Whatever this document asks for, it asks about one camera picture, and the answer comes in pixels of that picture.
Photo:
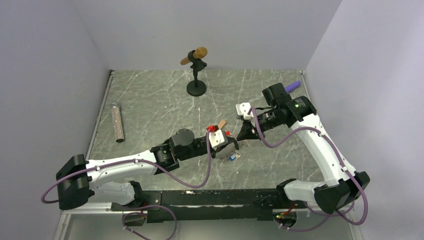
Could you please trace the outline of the red carabiner keyring with chain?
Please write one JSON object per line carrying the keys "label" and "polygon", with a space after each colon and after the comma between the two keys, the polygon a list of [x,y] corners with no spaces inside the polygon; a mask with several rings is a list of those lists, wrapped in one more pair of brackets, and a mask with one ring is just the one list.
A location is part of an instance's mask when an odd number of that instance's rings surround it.
{"label": "red carabiner keyring with chain", "polygon": [[215,158],[217,160],[220,161],[229,161],[228,157],[234,153],[239,153],[241,154],[241,150],[247,149],[248,147],[250,147],[250,144],[248,143],[247,140],[243,140],[243,141],[238,141],[238,145],[239,145],[239,150],[237,151],[230,151],[230,149],[225,146],[223,147],[221,150],[219,150],[216,154],[215,154]]}

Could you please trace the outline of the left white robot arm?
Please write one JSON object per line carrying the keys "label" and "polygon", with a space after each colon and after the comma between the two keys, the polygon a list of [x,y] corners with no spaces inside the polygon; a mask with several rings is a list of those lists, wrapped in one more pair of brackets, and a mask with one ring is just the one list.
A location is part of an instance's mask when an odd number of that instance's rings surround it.
{"label": "left white robot arm", "polygon": [[59,209],[72,210],[88,202],[110,202],[137,210],[146,205],[140,184],[117,180],[138,174],[168,174],[179,168],[181,161],[203,155],[215,159],[219,152],[232,147],[238,150],[238,142],[221,129],[196,138],[191,130],[182,128],[162,144],[137,154],[103,160],[74,155],[56,173]]}

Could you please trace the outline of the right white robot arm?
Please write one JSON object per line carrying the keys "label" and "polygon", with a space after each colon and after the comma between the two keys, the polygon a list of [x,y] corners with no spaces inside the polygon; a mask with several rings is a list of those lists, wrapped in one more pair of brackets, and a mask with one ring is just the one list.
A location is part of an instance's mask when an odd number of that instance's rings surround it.
{"label": "right white robot arm", "polygon": [[328,136],[316,108],[304,95],[292,98],[281,83],[264,89],[267,107],[258,108],[249,102],[236,104],[237,118],[242,120],[238,141],[264,140],[264,132],[286,125],[291,135],[298,135],[317,163],[321,182],[289,179],[276,189],[276,203],[288,208],[295,201],[317,204],[326,214],[333,214],[357,200],[370,182],[365,171],[358,172],[341,154]]}

